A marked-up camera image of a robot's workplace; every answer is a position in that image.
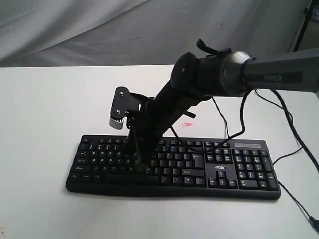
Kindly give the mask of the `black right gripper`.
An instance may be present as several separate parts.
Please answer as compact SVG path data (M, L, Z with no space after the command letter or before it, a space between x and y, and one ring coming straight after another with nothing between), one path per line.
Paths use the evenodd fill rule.
M153 155L162 135L190 107L210 99L208 96L192 95L165 84L155 98L131 94L141 99L141 108L127 110L129 134L125 140L124 152L135 155L138 169L151 166Z

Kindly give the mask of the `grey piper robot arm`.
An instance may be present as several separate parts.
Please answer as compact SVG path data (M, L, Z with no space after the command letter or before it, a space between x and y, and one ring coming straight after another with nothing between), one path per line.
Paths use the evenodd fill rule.
M197 58L188 52L175 63L170 80L153 98L127 111L129 135L124 149L137 153L139 162L150 160L163 134L190 108L213 97L247 98L255 89L315 93L319 90L319 51L308 49L255 58L242 51L212 49Z

